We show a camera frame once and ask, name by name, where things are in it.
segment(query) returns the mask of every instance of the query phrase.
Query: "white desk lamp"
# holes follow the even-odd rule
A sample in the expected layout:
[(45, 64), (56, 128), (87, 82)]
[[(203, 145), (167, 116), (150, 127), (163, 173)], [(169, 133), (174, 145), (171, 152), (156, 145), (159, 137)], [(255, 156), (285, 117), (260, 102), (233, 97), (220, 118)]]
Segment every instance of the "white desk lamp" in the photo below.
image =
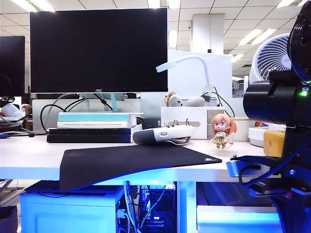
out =
[(174, 59), (174, 60), (172, 60), (170, 62), (166, 62), (166, 63), (163, 63), (163, 64), (159, 65), (158, 67), (156, 67), (156, 71), (158, 73), (160, 73), (162, 71), (165, 71), (165, 70), (167, 70), (169, 68), (174, 67), (177, 63), (179, 63), (181, 61), (184, 61), (184, 60), (187, 60), (187, 59), (199, 59), (203, 63), (203, 67), (204, 67), (204, 71), (205, 71), (205, 77), (206, 77), (206, 82), (207, 82), (207, 92), (209, 94), (211, 94), (212, 89), (211, 89), (209, 78), (208, 78), (207, 64), (206, 64), (206, 61), (204, 60), (204, 58), (199, 56), (199, 55), (188, 55), (188, 56), (183, 56), (183, 57), (176, 58), (176, 59)]

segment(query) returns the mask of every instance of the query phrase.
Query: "black mouse pad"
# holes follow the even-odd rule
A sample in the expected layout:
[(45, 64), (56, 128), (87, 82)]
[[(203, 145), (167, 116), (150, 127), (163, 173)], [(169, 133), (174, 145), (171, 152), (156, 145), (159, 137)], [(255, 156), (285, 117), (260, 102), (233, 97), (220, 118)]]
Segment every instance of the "black mouse pad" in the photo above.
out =
[(174, 145), (66, 150), (60, 165), (60, 189), (68, 191), (151, 169), (221, 162), (221, 159)]

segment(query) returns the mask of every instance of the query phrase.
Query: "desk leg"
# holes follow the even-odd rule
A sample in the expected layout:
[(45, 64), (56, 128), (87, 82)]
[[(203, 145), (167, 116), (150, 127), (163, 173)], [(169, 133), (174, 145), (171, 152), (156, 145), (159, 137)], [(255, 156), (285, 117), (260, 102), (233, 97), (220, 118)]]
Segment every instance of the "desk leg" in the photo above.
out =
[(177, 182), (179, 233), (196, 233), (196, 182)]

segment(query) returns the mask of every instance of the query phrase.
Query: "white desk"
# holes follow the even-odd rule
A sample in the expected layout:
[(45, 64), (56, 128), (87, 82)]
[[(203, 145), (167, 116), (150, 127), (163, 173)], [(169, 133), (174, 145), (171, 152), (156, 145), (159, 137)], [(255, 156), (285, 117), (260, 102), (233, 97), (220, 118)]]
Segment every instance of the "white desk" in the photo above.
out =
[[(60, 144), (47, 143), (46, 136), (12, 137), (0, 140), (0, 179), (59, 180), (65, 150), (134, 144)], [(249, 142), (235, 142), (226, 151), (217, 151), (209, 140), (191, 140), (187, 148), (223, 160), (222, 163), (161, 168), (125, 175), (102, 184), (163, 184), (177, 182), (178, 232), (196, 232), (196, 182), (237, 182), (229, 177), (226, 162), (233, 155), (264, 155), (263, 149)]]

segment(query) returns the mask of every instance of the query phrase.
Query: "monitor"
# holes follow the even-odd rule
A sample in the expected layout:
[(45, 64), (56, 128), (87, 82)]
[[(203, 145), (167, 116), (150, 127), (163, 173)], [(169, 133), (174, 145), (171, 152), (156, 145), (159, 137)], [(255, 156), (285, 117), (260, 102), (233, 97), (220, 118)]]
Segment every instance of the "monitor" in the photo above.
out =
[(30, 12), (31, 92), (167, 91), (167, 10)]
[(0, 97), (25, 93), (25, 37), (0, 36)]

